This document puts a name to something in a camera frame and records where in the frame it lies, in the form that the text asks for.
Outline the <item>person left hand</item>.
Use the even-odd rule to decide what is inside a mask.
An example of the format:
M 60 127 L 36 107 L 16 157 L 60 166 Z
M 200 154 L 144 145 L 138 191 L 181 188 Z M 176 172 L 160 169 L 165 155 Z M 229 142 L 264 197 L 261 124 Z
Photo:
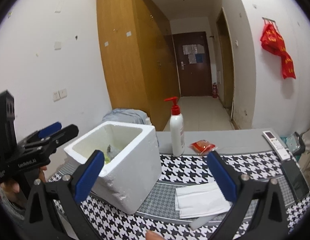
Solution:
M 39 168 L 39 179 L 43 182 L 46 182 L 46 178 L 44 175 L 44 171 L 47 170 L 47 166 L 42 166 Z M 20 192 L 20 186 L 16 181 L 10 180 L 9 182 L 4 182 L 0 184 L 1 188 L 6 193 L 19 193 Z

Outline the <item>person right hand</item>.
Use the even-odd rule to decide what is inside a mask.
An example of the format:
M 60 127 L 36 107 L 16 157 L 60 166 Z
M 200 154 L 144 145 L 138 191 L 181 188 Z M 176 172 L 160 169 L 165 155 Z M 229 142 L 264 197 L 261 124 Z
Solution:
M 158 234 L 154 231 L 151 231 L 151 230 L 147 231 L 145 239 L 146 240 L 165 240 L 165 238 L 162 237 L 160 234 Z

